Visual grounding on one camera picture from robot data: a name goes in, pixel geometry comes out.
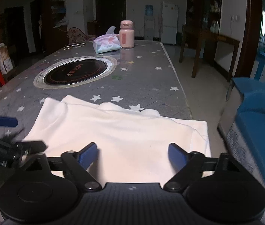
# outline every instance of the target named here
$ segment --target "pink thermos bottle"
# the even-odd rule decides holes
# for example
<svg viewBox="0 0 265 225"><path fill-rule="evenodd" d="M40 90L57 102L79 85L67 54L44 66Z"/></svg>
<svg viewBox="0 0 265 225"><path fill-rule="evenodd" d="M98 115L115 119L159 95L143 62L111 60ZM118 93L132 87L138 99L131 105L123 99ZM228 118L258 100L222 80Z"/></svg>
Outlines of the pink thermos bottle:
<svg viewBox="0 0 265 225"><path fill-rule="evenodd" d="M134 30L133 22L130 20L123 20L120 24L120 45L123 48L134 47Z"/></svg>

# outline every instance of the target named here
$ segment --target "bottle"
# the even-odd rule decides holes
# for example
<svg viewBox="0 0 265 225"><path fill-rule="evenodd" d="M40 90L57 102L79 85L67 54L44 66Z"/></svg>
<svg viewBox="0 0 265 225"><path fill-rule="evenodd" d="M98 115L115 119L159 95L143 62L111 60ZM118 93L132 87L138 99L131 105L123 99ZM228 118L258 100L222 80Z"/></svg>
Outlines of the bottle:
<svg viewBox="0 0 265 225"><path fill-rule="evenodd" d="M134 30L133 22L130 20L123 20L120 24L120 45L123 48L134 47Z"/></svg>
<svg viewBox="0 0 265 225"><path fill-rule="evenodd" d="M210 31L211 32L215 32L215 28L216 28L216 22L213 21L212 24L211 24L211 27L210 27Z"/></svg>
<svg viewBox="0 0 265 225"><path fill-rule="evenodd" d="M219 33L219 29L220 29L220 25L219 25L219 22L217 21L216 23L216 27L215 27L215 33Z"/></svg>

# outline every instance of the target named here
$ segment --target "doorway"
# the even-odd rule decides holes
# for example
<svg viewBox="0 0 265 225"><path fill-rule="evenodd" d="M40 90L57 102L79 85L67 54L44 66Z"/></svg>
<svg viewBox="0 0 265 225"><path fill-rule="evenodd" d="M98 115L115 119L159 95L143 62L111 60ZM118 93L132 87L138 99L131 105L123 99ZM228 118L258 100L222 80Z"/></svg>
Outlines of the doorway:
<svg viewBox="0 0 265 225"><path fill-rule="evenodd" d="M19 59L24 58L29 55L29 49L25 33L23 6L6 8L4 13L6 14L9 44L15 45Z"/></svg>
<svg viewBox="0 0 265 225"><path fill-rule="evenodd" d="M42 14L41 4L42 0L34 0L31 2L31 25L32 25L32 32L34 36L35 48L37 53L44 51L42 49L43 43L41 38L43 37L41 36L41 30L39 24Z"/></svg>
<svg viewBox="0 0 265 225"><path fill-rule="evenodd" d="M96 20L100 35L106 33L110 26L115 26L119 33L120 23L126 19L126 0L96 0Z"/></svg>

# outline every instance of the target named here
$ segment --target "white cloth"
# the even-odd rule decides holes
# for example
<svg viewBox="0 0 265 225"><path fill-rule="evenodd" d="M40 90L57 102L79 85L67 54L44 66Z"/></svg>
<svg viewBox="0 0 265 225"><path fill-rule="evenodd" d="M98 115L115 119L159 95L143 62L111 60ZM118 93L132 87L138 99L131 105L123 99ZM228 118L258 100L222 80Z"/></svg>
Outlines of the white cloth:
<svg viewBox="0 0 265 225"><path fill-rule="evenodd" d="M156 110L134 112L111 102L100 105L66 96L46 98L25 140L43 140L47 157L79 151L90 142L99 148L95 178L106 182L159 182L175 174L168 146L210 157L207 123L161 117Z"/></svg>

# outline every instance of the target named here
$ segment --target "table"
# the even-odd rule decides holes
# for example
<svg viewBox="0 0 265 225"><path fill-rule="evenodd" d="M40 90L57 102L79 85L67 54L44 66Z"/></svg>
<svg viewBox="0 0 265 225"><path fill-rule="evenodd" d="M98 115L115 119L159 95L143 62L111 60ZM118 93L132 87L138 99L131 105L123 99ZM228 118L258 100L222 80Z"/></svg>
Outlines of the table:
<svg viewBox="0 0 265 225"><path fill-rule="evenodd" d="M235 60L236 60L236 55L238 54L238 46L240 41L233 39L229 36L222 35L222 34L217 34L213 33L209 30L204 30L200 28L195 28L195 27L190 27L190 26L183 26L182 30L182 43L181 43L181 51L180 51L180 57L179 57L179 62L181 63L183 60L183 52L184 52L184 47L185 47L185 39L186 39L186 34L192 34L198 38L198 43L197 43L197 48L196 48L196 55L195 55L195 60L194 60L194 66L193 66L193 71L192 71L192 78L196 77L197 71L198 71L198 65L199 65L199 56L200 56L200 50L202 46L202 41L204 39L210 40L213 42L221 41L227 44L231 44L234 46L233 48L233 54L232 54L232 59L231 59L231 64L228 72L228 77L227 81L230 82L231 77L232 77L232 71L235 65ZM214 48L214 52L209 52L213 56L211 59L214 61L214 55L216 46Z"/></svg>
<svg viewBox="0 0 265 225"><path fill-rule="evenodd" d="M99 80L65 89L41 89L34 86L34 78L46 68L67 58L92 56L92 42L57 52L35 63L0 88L0 115L16 117L16 128L0 127L0 138L22 140L30 132L47 97L62 100L66 95L101 104L112 101L123 108L130 106L155 109L161 116L191 119L186 98L175 70L160 42L136 40L132 49L121 49L100 54L112 57L117 66ZM0 169L0 186L11 175L11 170Z"/></svg>

